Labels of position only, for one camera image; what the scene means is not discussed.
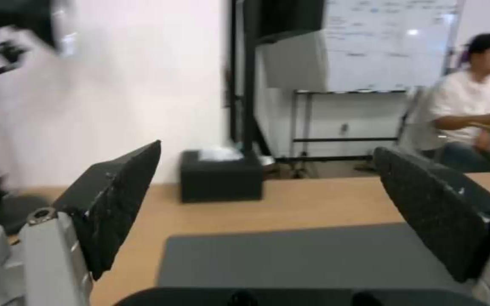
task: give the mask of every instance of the black lamp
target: black lamp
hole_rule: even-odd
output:
[[[61,55],[74,52],[75,33],[69,26],[70,6],[63,0],[0,0],[0,28],[31,31],[46,46]],[[0,58],[5,64],[0,74],[20,66],[26,48],[11,40],[0,42]],[[25,224],[27,215],[48,201],[34,195],[10,195],[2,189],[0,177],[0,224],[8,235],[16,234]]]
[[[46,46],[61,55],[74,53],[76,34],[70,23],[70,5],[64,0],[0,0],[0,28],[29,30]],[[20,66],[24,47],[12,41],[0,43],[6,61],[0,74]]]

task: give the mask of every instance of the whiteboard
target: whiteboard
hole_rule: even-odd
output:
[[[457,0],[328,0],[327,91],[402,91],[443,72]]]

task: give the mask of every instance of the whiteboard stand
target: whiteboard stand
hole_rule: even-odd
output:
[[[323,156],[323,157],[311,157],[309,155],[309,143],[332,143],[332,142],[396,142],[397,136],[387,137],[339,137],[339,138],[311,138],[311,122],[313,114],[313,99],[315,95],[341,95],[341,94],[364,94],[364,93],[377,93],[377,94],[393,94],[404,93],[405,91],[350,91],[346,93],[336,92],[317,92],[317,91],[293,91],[291,100],[291,118],[290,118],[290,156],[288,159],[279,158],[276,159],[279,162],[288,162],[291,167],[292,178],[318,178],[319,174],[315,165],[311,164],[308,170],[308,162],[327,162],[327,161],[364,161],[371,159],[370,155],[357,155],[357,156]],[[303,136],[297,137],[297,111],[298,101],[300,96],[305,96],[305,116],[303,122]],[[296,143],[302,143],[302,151],[299,156],[296,154]]]

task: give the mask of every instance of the desk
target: desk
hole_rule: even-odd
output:
[[[490,174],[471,177],[490,190]],[[62,189],[31,190],[56,198]],[[403,221],[379,178],[265,182],[264,200],[181,205],[178,186],[152,186],[113,269],[95,283],[93,306],[152,287],[165,239],[175,234],[271,231]]]

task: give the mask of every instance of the black box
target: black box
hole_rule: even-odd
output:
[[[200,161],[199,151],[181,154],[181,201],[245,201],[262,198],[264,172],[253,153],[238,161]]]

